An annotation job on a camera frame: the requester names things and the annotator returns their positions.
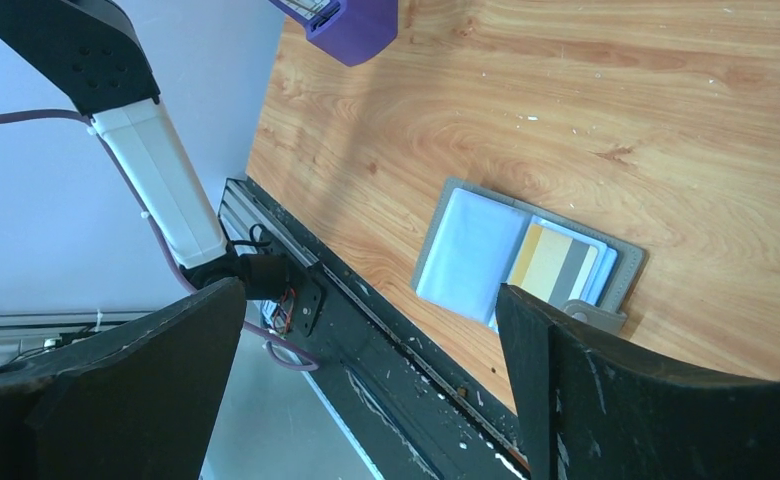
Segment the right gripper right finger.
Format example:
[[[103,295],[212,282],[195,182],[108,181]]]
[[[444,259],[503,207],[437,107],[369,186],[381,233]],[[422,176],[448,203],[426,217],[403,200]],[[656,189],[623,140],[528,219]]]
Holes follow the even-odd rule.
[[[495,308],[535,479],[780,479],[780,381],[648,350],[518,287]]]

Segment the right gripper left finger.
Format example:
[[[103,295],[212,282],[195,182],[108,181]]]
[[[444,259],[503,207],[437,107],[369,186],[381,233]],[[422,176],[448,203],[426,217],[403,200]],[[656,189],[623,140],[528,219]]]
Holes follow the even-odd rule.
[[[0,479],[196,479],[246,301],[218,281],[0,367]]]

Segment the gold card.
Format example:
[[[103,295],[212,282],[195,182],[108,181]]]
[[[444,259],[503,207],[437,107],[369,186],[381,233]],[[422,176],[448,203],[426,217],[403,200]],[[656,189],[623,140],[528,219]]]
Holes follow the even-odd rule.
[[[599,247],[533,224],[523,238],[507,283],[562,307],[581,298],[600,259]]]

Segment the grey card holder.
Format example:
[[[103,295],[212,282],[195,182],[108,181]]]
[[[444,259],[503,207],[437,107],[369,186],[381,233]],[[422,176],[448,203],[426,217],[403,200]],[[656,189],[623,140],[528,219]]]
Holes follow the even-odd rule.
[[[411,287],[419,298],[496,330],[497,291],[501,284],[516,286],[617,334],[645,256],[635,244],[450,177]]]

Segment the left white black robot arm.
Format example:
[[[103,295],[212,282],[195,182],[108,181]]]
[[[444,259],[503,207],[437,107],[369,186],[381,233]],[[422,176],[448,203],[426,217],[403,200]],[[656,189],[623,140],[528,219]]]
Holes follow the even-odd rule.
[[[204,193],[168,113],[133,21],[115,1],[0,1],[0,41],[72,110],[0,114],[0,124],[42,116],[83,122],[110,155],[189,290],[240,283],[247,300],[288,289],[287,262],[239,253]]]

